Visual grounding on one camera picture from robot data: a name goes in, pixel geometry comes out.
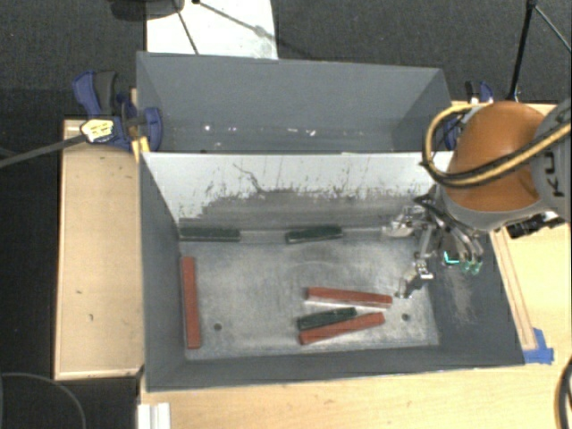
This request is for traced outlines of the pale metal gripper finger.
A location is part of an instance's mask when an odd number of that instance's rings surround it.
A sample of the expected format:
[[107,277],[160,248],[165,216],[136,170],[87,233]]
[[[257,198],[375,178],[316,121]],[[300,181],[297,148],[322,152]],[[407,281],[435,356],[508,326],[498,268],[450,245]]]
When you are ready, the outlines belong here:
[[395,296],[399,299],[409,299],[416,291],[434,279],[425,259],[415,260],[408,270],[401,275]]
[[406,238],[421,231],[425,224],[425,209],[421,206],[404,206],[399,214],[381,228],[383,236]]

